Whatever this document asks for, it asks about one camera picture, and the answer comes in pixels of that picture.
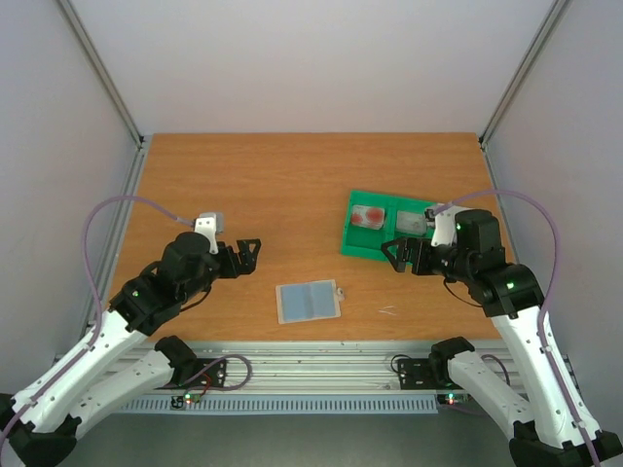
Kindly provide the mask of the translucent grey card holder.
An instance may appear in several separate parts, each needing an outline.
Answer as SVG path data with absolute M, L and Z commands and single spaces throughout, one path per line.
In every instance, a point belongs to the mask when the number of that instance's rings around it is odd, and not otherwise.
M 318 280 L 275 287 L 279 324 L 339 318 L 344 290 L 335 280 Z

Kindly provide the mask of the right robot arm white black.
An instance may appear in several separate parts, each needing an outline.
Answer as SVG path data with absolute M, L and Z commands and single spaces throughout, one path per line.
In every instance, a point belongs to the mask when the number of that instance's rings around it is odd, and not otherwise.
M 619 437 L 593 418 L 568 372 L 534 274 L 507 262 L 497 218 L 460 207 L 437 213 L 434 227 L 431 238 L 398 237 L 381 250 L 398 272 L 464 284 L 506 344 L 525 392 L 498 377 L 463 337 L 432 346 L 432 379 L 475 399 L 507 437 L 517 466 L 596 466 L 620 455 Z

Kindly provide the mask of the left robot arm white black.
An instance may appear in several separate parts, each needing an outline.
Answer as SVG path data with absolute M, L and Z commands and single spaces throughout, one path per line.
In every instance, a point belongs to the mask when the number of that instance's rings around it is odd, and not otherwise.
M 211 369 L 176 336 L 160 339 L 137 362 L 103 374 L 181 312 L 199 305 L 217 279 L 256 269 L 258 238 L 236 246 L 201 233 L 181 233 L 160 260 L 128 281 L 93 327 L 43 376 L 1 397 L 1 440 L 26 466 L 56 466 L 99 421 L 150 389 L 221 388 Z

